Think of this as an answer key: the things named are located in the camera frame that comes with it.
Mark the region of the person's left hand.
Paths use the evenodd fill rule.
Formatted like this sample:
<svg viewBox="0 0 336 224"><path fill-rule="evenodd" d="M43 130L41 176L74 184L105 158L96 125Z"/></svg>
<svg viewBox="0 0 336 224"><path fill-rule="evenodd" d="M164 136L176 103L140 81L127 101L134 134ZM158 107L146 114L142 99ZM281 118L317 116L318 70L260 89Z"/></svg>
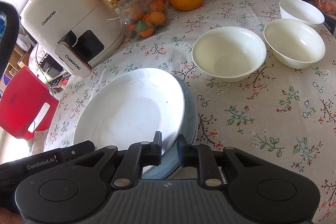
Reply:
<svg viewBox="0 0 336 224"><path fill-rule="evenodd" d="M1 207L0 208L0 223L1 224L22 224L23 218L11 211Z"/></svg>

